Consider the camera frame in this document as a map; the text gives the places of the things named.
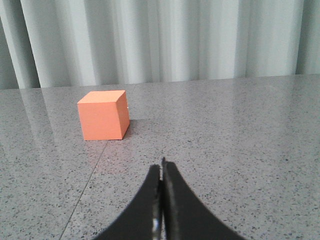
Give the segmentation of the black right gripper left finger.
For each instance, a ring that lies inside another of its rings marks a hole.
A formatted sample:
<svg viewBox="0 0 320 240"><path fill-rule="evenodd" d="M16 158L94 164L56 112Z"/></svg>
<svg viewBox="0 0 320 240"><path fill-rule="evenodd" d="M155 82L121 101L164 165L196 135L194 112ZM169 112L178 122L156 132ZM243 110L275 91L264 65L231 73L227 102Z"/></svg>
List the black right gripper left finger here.
<svg viewBox="0 0 320 240"><path fill-rule="evenodd" d="M160 166L151 165L129 205L96 240L160 239Z"/></svg>

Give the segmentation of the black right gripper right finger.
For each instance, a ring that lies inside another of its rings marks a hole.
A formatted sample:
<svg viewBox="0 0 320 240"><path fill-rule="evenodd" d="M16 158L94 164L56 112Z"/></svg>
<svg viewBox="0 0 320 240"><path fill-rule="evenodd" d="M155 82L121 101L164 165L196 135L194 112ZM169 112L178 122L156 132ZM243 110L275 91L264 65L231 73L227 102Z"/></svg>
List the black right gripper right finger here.
<svg viewBox="0 0 320 240"><path fill-rule="evenodd" d="M163 211L168 240L242 240L198 199L176 164L162 159Z"/></svg>

